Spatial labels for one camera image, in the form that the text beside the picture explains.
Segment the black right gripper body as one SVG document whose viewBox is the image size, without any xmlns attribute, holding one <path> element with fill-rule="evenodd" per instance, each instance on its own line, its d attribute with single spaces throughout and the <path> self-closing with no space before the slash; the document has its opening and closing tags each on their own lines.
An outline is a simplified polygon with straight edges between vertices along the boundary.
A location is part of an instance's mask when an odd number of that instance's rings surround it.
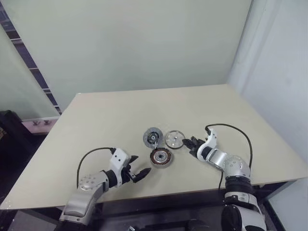
<svg viewBox="0 0 308 231">
<path fill-rule="evenodd" d="M 199 147 L 205 143 L 204 140 L 201 139 L 197 139 L 196 137 L 192 136 L 191 137 L 191 141 L 192 141 L 192 151 L 197 151 L 199 149 Z"/>
</svg>

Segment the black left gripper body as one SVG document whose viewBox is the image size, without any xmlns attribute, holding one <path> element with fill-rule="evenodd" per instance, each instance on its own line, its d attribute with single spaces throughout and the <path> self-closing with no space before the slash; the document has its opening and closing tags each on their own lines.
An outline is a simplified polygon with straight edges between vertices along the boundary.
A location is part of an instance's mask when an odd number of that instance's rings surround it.
<svg viewBox="0 0 308 231">
<path fill-rule="evenodd" d="M 127 164 L 125 167 L 122 168 L 121 170 L 121 181 L 122 181 L 122 185 L 125 183 L 128 183 L 130 181 L 132 181 L 133 183 L 135 183 L 135 175 L 131 173 L 131 165 Z"/>
</svg>

